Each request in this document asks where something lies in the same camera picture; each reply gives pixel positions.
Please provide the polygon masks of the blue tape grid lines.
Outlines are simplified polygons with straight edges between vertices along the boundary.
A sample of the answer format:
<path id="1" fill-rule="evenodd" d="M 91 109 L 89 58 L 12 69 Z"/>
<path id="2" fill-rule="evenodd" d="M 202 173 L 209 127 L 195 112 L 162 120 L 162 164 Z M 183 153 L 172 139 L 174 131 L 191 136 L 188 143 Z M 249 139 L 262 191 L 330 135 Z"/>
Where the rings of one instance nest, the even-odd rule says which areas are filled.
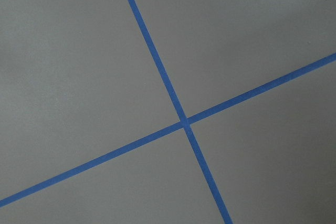
<path id="1" fill-rule="evenodd" d="M 217 187 L 217 184 L 215 182 L 215 179 L 211 173 L 211 170 L 206 162 L 206 159 L 201 151 L 201 148 L 199 146 L 199 143 L 194 135 L 194 132 L 191 128 L 191 125 L 193 123 L 196 123 L 196 122 L 199 122 L 207 117 L 210 117 L 218 112 L 221 112 L 221 111 L 224 111 L 230 107 L 233 107 L 237 104 L 240 104 L 244 101 L 247 101 L 253 97 L 256 97 L 262 93 L 265 93 L 271 89 L 274 89 L 280 85 L 283 85 L 284 83 L 286 82 L 289 82 L 291 80 L 294 80 L 300 76 L 303 76 L 309 72 L 312 72 L 318 68 L 321 68 L 323 66 L 326 66 L 332 62 L 335 61 L 335 54 L 331 54 L 331 55 L 328 55 L 326 57 L 323 57 L 313 63 L 310 63 L 304 67 L 301 67 L 295 71 L 292 71 L 288 74 L 285 74 L 279 78 L 276 78 L 270 82 L 267 82 L 263 85 L 260 85 L 252 90 L 249 90 L 243 94 L 240 94 L 234 98 L 231 98 L 227 101 L 224 101 L 216 106 L 213 106 L 209 109 L 206 109 L 202 112 L 199 112 L 193 116 L 190 116 L 190 117 L 187 117 L 185 112 L 184 112 L 184 109 L 179 101 L 179 98 L 173 88 L 173 85 L 169 79 L 169 75 L 167 74 L 166 72 L 166 69 L 164 67 L 164 64 L 160 58 L 160 55 L 155 47 L 155 44 L 151 38 L 151 35 L 148 31 L 148 28 L 143 20 L 143 17 L 141 15 L 141 12 L 137 6 L 137 3 L 135 0 L 127 0 L 128 1 L 128 4 L 132 10 L 132 13 L 133 13 L 133 16 L 138 24 L 138 27 L 141 31 L 141 34 L 144 38 L 144 41 L 147 45 L 147 48 L 152 56 L 152 59 L 156 65 L 156 68 L 160 74 L 160 77 L 165 85 L 165 88 L 166 88 L 166 91 L 172 101 L 172 104 L 174 106 L 174 109 L 176 111 L 176 114 L 179 118 L 179 121 L 170 125 L 170 126 L 167 126 L 163 129 L 160 129 L 150 135 L 147 135 L 143 138 L 140 138 L 136 141 L 133 141 L 125 146 L 122 146 L 120 148 L 117 148 L 116 150 L 113 150 L 111 152 L 108 152 L 102 156 L 99 156 L 95 159 L 92 159 L 86 163 L 83 163 L 77 167 L 74 167 L 70 170 L 67 170 L 61 174 L 58 174 L 52 178 L 49 178 L 43 182 L 40 182 L 38 184 L 35 184 L 31 187 L 28 187 L 24 190 L 21 190 L 13 195 L 10 195 L 4 199 L 1 199 L 1 207 L 4 207 L 4 206 L 7 206 L 9 204 L 12 204 L 18 200 L 21 200 L 25 197 L 28 197 L 34 193 L 37 193 L 41 190 L 44 190 L 50 186 L 53 186 L 59 182 L 62 182 L 66 179 L 69 179 L 71 177 L 74 177 L 80 173 L 83 173 L 89 169 L 92 169 L 96 166 L 99 166 L 109 160 L 112 160 L 118 156 L 121 156 L 127 152 L 130 152 L 132 150 L 135 150 L 143 145 L 146 145 L 150 142 L 153 142 L 157 139 L 160 139 L 166 135 L 169 135 L 175 131 L 178 131 L 180 129 L 182 129 L 185 134 L 186 134 L 186 137 L 191 145 L 191 148 L 193 150 L 193 153 L 197 159 L 197 162 L 199 164 L 199 167 L 203 173 L 203 176 L 207 182 L 207 185 L 212 193 L 212 196 L 215 200 L 215 203 L 216 203 L 216 206 L 219 210 L 219 213 L 223 219 L 223 222 L 224 223 L 232 223 L 232 218 L 229 214 L 229 211 L 224 203 L 224 200 L 219 192 L 219 189 Z"/>

